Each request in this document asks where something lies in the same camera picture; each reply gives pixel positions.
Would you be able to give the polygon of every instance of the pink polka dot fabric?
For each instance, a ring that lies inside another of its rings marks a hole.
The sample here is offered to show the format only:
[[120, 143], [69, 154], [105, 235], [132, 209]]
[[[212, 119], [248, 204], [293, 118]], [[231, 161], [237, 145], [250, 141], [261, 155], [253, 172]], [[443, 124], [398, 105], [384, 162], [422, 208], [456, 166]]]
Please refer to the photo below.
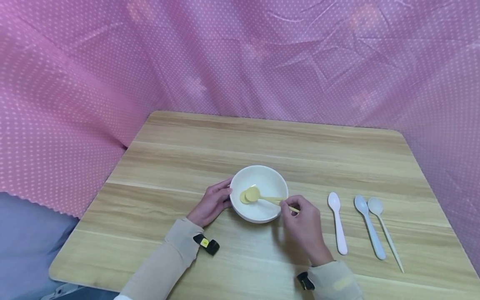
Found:
[[388, 128], [480, 270], [478, 1], [0, 5], [2, 191], [81, 217], [159, 109]]

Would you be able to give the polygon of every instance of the blue cloth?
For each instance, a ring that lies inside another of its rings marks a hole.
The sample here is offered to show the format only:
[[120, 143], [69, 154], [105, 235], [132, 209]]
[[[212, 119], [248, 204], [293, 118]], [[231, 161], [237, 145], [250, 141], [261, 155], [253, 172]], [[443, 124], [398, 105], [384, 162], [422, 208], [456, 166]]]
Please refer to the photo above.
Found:
[[36, 300], [62, 285], [48, 268], [78, 221], [0, 192], [0, 298]]

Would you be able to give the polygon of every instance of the yellow label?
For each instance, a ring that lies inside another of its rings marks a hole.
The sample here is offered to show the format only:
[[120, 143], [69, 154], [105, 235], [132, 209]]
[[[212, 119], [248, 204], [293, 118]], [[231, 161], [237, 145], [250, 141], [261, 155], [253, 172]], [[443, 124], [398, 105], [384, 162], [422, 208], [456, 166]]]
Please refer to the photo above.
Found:
[[202, 242], [200, 243], [200, 245], [204, 246], [205, 248], [208, 246], [208, 240], [206, 238], [204, 238], [202, 240]]

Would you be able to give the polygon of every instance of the white spoon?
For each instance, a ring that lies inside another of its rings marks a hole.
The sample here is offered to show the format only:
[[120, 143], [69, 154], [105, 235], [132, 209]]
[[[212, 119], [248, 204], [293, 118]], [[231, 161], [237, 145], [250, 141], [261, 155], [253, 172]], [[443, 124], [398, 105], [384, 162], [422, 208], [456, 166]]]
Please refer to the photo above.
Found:
[[340, 221], [340, 199], [336, 193], [331, 192], [328, 195], [328, 206], [333, 210], [335, 217], [336, 247], [341, 255], [346, 255], [348, 253], [347, 241], [343, 233], [342, 221]]
[[400, 267], [400, 270], [402, 270], [402, 273], [405, 273], [405, 271], [403, 270], [402, 262], [400, 261], [400, 257], [398, 256], [398, 253], [396, 252], [396, 249], [395, 249], [395, 245], [393, 244], [392, 237], [390, 236], [390, 233], [388, 233], [387, 226], [385, 226], [385, 223], [382, 220], [382, 217], [380, 217], [380, 215], [384, 211], [384, 205], [382, 201], [380, 201], [377, 198], [370, 198], [370, 200], [368, 201], [368, 208], [374, 215], [378, 217], [380, 224], [382, 224], [382, 228], [384, 229], [385, 236], [387, 237], [388, 244], [392, 249], [392, 253], [393, 253], [393, 256], [395, 257], [396, 263]]
[[385, 254], [385, 250], [382, 247], [382, 244], [378, 239], [377, 232], [375, 231], [372, 221], [370, 221], [370, 217], [368, 216], [367, 203], [361, 195], [355, 196], [355, 208], [363, 215], [365, 223], [367, 223], [368, 234], [370, 235], [370, 240], [372, 241], [375, 255], [378, 257], [378, 259], [384, 260], [387, 257]]

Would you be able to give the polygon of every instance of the sleeve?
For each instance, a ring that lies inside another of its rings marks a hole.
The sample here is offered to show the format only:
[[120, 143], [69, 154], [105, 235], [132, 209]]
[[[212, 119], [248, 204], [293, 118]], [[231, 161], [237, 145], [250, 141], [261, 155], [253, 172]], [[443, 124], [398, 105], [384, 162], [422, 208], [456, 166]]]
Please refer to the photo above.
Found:
[[334, 261], [308, 271], [315, 285], [315, 300], [362, 300], [363, 295], [355, 275], [342, 261]]
[[187, 218], [177, 220], [161, 244], [133, 274], [114, 300], [164, 300], [195, 260], [193, 237], [203, 229]]

